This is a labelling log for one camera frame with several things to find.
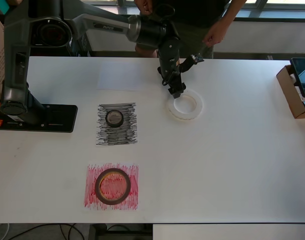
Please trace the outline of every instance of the person's hand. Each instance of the person's hand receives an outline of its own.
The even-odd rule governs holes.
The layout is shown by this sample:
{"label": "person's hand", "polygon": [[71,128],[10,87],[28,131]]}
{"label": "person's hand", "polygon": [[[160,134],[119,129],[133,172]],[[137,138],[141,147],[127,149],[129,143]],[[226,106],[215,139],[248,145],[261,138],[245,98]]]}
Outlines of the person's hand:
{"label": "person's hand", "polygon": [[152,0],[134,0],[134,4],[136,4],[137,8],[143,15],[149,15],[153,13]]}
{"label": "person's hand", "polygon": [[220,19],[218,22],[211,26],[208,33],[204,37],[203,42],[209,48],[215,44],[221,43],[221,41],[224,40],[229,26],[230,24],[225,22],[223,18]]}

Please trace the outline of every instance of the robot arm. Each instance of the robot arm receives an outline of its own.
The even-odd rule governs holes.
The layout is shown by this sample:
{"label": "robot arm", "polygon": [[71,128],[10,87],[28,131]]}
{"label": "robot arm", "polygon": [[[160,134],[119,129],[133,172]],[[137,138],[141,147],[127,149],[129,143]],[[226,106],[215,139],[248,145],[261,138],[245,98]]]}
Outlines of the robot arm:
{"label": "robot arm", "polygon": [[89,29],[124,34],[131,42],[158,48],[163,85],[169,85],[174,98],[185,90],[179,63],[180,40],[169,22],[127,18],[80,0],[24,0],[5,19],[1,112],[15,121],[40,124],[46,111],[27,85],[31,48],[63,47]]}

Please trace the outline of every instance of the red scribbled paper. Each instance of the red scribbled paper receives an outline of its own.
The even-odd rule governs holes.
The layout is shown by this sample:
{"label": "red scribbled paper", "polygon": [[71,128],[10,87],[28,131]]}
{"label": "red scribbled paper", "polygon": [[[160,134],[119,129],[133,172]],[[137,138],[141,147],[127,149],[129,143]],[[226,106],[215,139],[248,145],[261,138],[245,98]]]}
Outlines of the red scribbled paper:
{"label": "red scribbled paper", "polygon": [[[130,193],[128,197],[119,204],[107,205],[102,203],[96,196],[95,185],[98,176],[107,169],[121,169],[130,179]],[[103,163],[90,164],[87,168],[86,190],[83,205],[89,210],[136,210],[138,208],[138,173],[136,164]]]}

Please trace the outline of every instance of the window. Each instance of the window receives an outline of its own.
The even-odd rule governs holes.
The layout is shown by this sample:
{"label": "window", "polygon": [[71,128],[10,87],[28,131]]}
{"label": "window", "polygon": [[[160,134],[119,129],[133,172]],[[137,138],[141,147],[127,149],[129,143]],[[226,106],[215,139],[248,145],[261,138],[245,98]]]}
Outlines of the window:
{"label": "window", "polygon": [[305,4],[305,0],[268,0],[268,4]]}
{"label": "window", "polygon": [[[134,0],[82,0],[82,1],[92,5],[104,5],[104,6],[111,5],[111,6],[119,6],[119,7],[135,6]],[[247,0],[246,4],[244,5],[244,9],[305,10],[305,0]]]}

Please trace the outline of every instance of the paper sheet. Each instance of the paper sheet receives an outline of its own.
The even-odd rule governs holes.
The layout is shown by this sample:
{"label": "paper sheet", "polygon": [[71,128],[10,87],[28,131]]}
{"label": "paper sheet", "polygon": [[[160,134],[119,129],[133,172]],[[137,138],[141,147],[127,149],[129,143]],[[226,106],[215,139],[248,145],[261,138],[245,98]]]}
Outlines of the paper sheet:
{"label": "paper sheet", "polygon": [[[123,170],[130,179],[130,192],[127,198],[119,204],[107,205],[102,203],[95,194],[96,180],[107,169]],[[86,188],[83,205],[87,210],[137,210],[138,208],[138,176],[137,164],[129,163],[99,163],[89,164],[87,168]]]}
{"label": "paper sheet", "polygon": [[[123,124],[112,128],[106,122],[106,114],[118,110],[123,115]],[[114,146],[137,143],[136,103],[101,104],[97,109],[96,145]]]}
{"label": "paper sheet", "polygon": [[132,62],[103,62],[99,67],[97,89],[140,91],[149,87],[147,66]]}

